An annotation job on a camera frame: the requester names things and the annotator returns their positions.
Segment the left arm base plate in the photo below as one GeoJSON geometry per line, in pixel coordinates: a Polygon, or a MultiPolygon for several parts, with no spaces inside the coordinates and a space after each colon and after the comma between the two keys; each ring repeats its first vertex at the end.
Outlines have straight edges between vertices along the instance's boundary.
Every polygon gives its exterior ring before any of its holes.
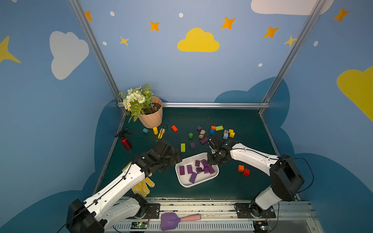
{"type": "Polygon", "coordinates": [[[146,206],[142,205],[138,213],[134,216],[135,219],[159,219],[160,204],[149,203],[146,206]]]}

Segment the purple brick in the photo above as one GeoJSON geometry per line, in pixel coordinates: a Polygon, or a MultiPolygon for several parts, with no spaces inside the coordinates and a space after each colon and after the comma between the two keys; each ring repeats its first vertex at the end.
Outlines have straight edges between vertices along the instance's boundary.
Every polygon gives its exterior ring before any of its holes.
{"type": "Polygon", "coordinates": [[[202,145],[204,145],[204,144],[206,144],[207,142],[209,141],[209,138],[204,138],[204,139],[202,139],[201,141],[200,141],[200,143],[202,144],[202,145]]]}
{"type": "Polygon", "coordinates": [[[180,176],[185,175],[185,167],[184,166],[179,167],[179,174],[180,174],[180,176]]]}
{"type": "Polygon", "coordinates": [[[193,173],[192,165],[187,165],[187,173],[188,174],[192,174],[193,173]]]}
{"type": "Polygon", "coordinates": [[[195,180],[196,180],[196,178],[197,178],[197,173],[196,172],[193,172],[192,174],[191,174],[191,177],[190,177],[190,179],[189,179],[189,182],[190,183],[195,183],[195,180]]]}

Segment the purple arch block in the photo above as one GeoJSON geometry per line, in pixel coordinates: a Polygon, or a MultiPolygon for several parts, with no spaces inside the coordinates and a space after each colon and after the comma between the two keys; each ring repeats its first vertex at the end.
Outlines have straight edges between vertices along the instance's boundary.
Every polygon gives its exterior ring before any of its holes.
{"type": "Polygon", "coordinates": [[[201,163],[202,163],[202,165],[203,165],[204,167],[208,167],[208,162],[207,162],[207,160],[203,159],[203,160],[201,160],[201,163]]]}

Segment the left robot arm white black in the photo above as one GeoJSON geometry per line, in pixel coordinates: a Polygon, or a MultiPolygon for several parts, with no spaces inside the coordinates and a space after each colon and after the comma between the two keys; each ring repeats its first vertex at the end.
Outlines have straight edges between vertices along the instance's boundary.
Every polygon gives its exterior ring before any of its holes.
{"type": "Polygon", "coordinates": [[[102,190],[83,202],[72,202],[64,227],[70,233],[103,233],[126,218],[144,215],[147,202],[141,195],[121,204],[117,201],[151,173],[163,172],[180,162],[179,150],[159,140],[148,152],[135,156],[129,167],[102,190]]]}

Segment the white plastic storage bin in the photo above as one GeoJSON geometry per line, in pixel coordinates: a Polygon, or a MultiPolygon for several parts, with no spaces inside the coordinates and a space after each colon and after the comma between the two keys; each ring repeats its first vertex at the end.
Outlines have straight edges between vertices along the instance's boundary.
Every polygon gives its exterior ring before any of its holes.
{"type": "Polygon", "coordinates": [[[184,188],[190,188],[198,184],[214,179],[219,174],[217,165],[207,162],[207,153],[200,153],[175,165],[178,181],[184,188]]]}

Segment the dark purple block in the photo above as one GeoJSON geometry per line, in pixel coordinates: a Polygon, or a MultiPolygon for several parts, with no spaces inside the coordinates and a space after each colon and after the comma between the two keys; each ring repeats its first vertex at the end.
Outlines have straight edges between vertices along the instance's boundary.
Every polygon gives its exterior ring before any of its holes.
{"type": "Polygon", "coordinates": [[[196,173],[197,173],[197,174],[200,174],[200,173],[202,173],[203,171],[204,171],[203,168],[200,168],[200,167],[196,168],[196,173]]]}

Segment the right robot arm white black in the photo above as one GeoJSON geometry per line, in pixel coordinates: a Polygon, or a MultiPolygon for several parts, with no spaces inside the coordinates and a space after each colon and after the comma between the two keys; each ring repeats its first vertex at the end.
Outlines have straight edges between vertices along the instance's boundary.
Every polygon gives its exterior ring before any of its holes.
{"type": "Polygon", "coordinates": [[[212,136],[207,143],[211,149],[207,154],[210,165],[222,166],[233,159],[244,162],[270,177],[271,185],[258,193],[250,203],[249,209],[254,217],[261,217],[263,212],[280,201],[294,201],[296,194],[305,183],[293,158],[286,154],[282,156],[266,154],[235,140],[224,142],[217,136],[212,136]]]}

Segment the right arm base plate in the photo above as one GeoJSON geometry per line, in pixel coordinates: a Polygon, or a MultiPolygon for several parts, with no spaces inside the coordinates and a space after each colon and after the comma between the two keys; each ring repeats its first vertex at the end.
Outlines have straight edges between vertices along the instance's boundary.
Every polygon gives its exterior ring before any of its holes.
{"type": "Polygon", "coordinates": [[[275,210],[272,206],[267,210],[263,210],[256,204],[235,203],[234,209],[238,218],[276,218],[275,210]]]}

